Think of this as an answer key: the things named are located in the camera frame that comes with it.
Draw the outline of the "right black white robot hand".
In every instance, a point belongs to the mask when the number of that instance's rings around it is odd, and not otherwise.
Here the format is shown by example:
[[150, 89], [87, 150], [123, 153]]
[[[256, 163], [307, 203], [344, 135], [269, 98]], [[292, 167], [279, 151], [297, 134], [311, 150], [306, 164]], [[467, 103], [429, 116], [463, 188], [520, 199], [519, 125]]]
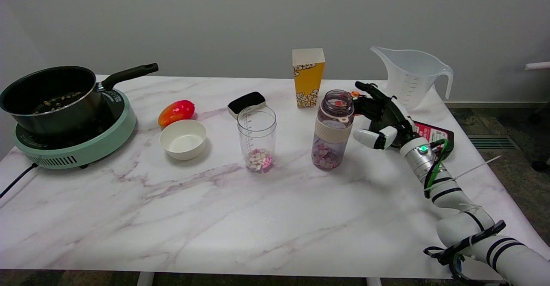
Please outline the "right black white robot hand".
[[355, 87], [364, 92], [353, 99], [354, 114], [371, 121], [367, 129], [357, 129], [353, 137], [366, 147], [376, 150], [388, 147], [400, 148], [420, 138], [414, 121], [407, 110], [394, 96], [387, 96], [373, 83], [355, 82]]

